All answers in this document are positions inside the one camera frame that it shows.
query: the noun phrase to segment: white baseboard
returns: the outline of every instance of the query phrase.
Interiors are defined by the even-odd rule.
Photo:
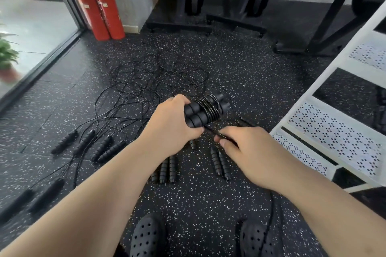
[[[136,25],[123,25],[125,33],[139,34],[138,26]]]

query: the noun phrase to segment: perforated metal panel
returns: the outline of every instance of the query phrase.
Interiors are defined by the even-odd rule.
[[[282,130],[276,132],[272,137],[302,163],[330,180],[332,179],[335,172],[333,164]]]
[[[374,177],[381,172],[381,144],[326,110],[305,102],[288,123],[365,175]]]
[[[369,44],[360,44],[354,49],[349,57],[386,71],[386,50],[384,49]]]

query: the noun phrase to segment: hand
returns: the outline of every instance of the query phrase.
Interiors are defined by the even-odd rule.
[[[239,148],[218,136],[215,141],[258,186],[280,192],[282,186],[292,180],[295,171],[304,166],[263,128],[228,126],[220,132],[233,138]]]
[[[176,95],[159,104],[141,136],[163,158],[179,152],[192,139],[200,137],[204,128],[190,128],[185,123],[184,106],[190,101],[184,95]]]

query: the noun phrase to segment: plant pot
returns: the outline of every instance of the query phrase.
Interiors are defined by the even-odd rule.
[[[7,69],[0,69],[0,80],[6,84],[17,82],[20,77],[20,73],[18,73],[12,65]]]

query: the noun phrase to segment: red fire extinguisher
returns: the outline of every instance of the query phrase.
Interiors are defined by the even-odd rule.
[[[84,15],[98,41],[105,41],[110,39],[109,31],[103,21],[97,0],[78,0]]]
[[[97,0],[99,7],[103,12],[107,28],[110,35],[115,40],[120,40],[125,37],[122,21],[120,20],[118,7],[115,0]]]

